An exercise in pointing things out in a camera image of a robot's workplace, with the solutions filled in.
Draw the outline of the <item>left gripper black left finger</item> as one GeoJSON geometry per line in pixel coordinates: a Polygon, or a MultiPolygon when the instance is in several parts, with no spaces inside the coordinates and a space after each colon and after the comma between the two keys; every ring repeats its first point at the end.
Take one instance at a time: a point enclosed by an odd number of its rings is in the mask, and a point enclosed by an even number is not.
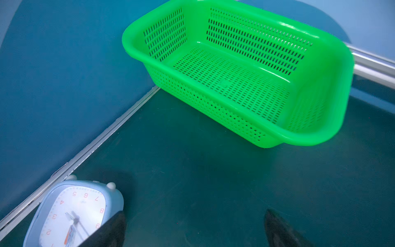
{"type": "Polygon", "coordinates": [[[127,223],[123,211],[117,212],[79,247],[122,247],[127,223]]]}

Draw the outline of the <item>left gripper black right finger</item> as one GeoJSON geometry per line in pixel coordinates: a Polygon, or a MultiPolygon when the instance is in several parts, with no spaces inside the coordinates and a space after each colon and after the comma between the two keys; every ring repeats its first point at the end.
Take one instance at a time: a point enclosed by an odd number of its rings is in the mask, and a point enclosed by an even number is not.
{"type": "Polygon", "coordinates": [[[270,247],[313,247],[301,233],[272,209],[264,216],[264,228],[270,247]]]}

